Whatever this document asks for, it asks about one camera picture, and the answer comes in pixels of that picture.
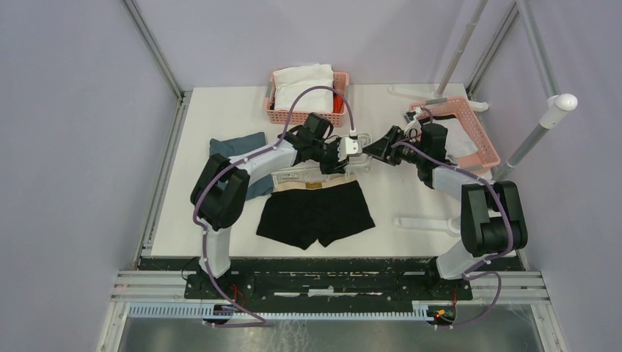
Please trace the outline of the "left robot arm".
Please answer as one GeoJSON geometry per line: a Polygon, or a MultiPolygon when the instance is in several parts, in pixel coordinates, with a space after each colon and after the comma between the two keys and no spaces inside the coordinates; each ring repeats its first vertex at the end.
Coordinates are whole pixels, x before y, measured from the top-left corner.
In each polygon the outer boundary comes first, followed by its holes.
{"type": "Polygon", "coordinates": [[[333,135],[333,125],[316,113],[301,125],[285,129],[277,140],[233,157],[210,156],[191,192],[192,221],[201,229],[199,270],[202,287],[213,298],[230,291],[230,237],[243,213],[248,190],[259,179],[306,161],[318,163],[325,175],[343,173],[355,139],[333,135]]]}

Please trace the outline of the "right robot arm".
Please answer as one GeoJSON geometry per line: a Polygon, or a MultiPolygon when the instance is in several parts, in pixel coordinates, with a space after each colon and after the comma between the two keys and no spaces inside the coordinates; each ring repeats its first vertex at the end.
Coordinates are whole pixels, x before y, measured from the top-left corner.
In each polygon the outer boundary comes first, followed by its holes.
{"type": "Polygon", "coordinates": [[[363,152],[391,166],[414,164],[427,187],[459,201],[458,242],[433,262],[433,273],[423,282],[425,293],[442,299],[453,290],[454,279],[468,279],[473,271],[527,244],[528,234],[518,187],[511,181],[493,182],[447,159],[448,130],[443,125],[422,126],[410,139],[398,126],[363,152]]]}

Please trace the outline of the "pink basket with white cloth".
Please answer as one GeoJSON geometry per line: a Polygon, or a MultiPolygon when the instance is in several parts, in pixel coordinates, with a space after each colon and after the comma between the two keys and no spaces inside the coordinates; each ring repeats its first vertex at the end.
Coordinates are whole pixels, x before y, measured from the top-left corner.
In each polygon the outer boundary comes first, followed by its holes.
{"type": "MultiPolygon", "coordinates": [[[[334,72],[333,74],[333,88],[338,92],[345,95],[350,83],[349,74],[346,72],[334,72]]],[[[268,89],[266,90],[266,96],[264,101],[265,113],[268,119],[273,124],[284,125],[288,110],[274,110],[274,96],[276,89],[274,87],[274,76],[271,75],[268,83],[268,89]]],[[[337,113],[325,113],[321,114],[322,117],[328,119],[334,127],[343,126],[344,122],[349,120],[348,108],[345,106],[343,100],[341,102],[340,110],[337,113]]],[[[310,113],[307,111],[294,111],[290,118],[291,125],[303,125],[310,113]]]]}

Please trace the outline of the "pink basket with underwear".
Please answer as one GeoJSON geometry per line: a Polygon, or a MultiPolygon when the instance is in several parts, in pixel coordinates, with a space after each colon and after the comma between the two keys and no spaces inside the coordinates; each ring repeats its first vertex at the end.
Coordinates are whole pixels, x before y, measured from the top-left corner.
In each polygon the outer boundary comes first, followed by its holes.
{"type": "Polygon", "coordinates": [[[431,111],[433,122],[438,124],[442,120],[456,118],[477,145],[479,149],[477,154],[463,158],[453,158],[448,155],[453,163],[458,164],[462,169],[479,175],[489,172],[492,167],[500,164],[497,151],[466,98],[454,96],[413,103],[409,106],[409,111],[414,111],[416,108],[421,108],[425,113],[419,118],[421,124],[429,121],[427,111],[431,111]]]}

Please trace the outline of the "white clip hanger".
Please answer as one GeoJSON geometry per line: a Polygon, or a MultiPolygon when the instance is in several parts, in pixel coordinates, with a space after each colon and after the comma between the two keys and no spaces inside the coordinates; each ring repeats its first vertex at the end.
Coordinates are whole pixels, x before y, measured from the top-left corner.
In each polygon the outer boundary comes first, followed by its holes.
{"type": "Polygon", "coordinates": [[[313,190],[349,183],[356,180],[357,176],[370,171],[371,160],[372,158],[364,153],[353,155],[349,158],[349,164],[345,166],[343,174],[331,175],[322,174],[318,162],[305,161],[272,173],[274,191],[313,190]]]}

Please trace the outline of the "black underwear beige waistband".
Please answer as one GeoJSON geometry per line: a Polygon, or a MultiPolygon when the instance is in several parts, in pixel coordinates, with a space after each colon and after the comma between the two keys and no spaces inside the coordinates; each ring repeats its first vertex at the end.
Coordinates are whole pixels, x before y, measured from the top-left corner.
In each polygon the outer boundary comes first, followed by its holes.
{"type": "Polygon", "coordinates": [[[358,181],[328,188],[273,193],[264,206],[256,235],[306,250],[323,247],[376,226],[358,181]]]}

